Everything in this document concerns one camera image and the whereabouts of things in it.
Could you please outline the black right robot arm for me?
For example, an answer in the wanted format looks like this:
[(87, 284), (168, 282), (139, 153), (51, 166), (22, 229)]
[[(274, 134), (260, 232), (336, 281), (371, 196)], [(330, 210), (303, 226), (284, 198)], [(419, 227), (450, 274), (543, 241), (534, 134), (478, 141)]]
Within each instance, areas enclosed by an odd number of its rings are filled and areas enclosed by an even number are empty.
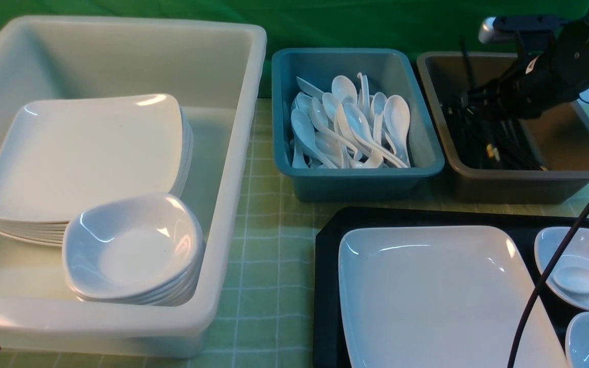
[(479, 40), (514, 41), (516, 60), (461, 96), (463, 107), (500, 119), (537, 119), (589, 89), (589, 19), (510, 15), (484, 20)]

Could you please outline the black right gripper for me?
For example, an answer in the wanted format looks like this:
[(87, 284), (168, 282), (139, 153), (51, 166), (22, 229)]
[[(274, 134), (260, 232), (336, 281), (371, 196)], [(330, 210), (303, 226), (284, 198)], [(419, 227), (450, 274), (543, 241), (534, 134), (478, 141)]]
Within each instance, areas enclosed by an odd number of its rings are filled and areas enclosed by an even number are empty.
[(500, 77), (466, 91), (466, 107), (494, 120), (537, 119), (575, 101), (588, 86), (588, 61), (537, 56), (517, 60)]

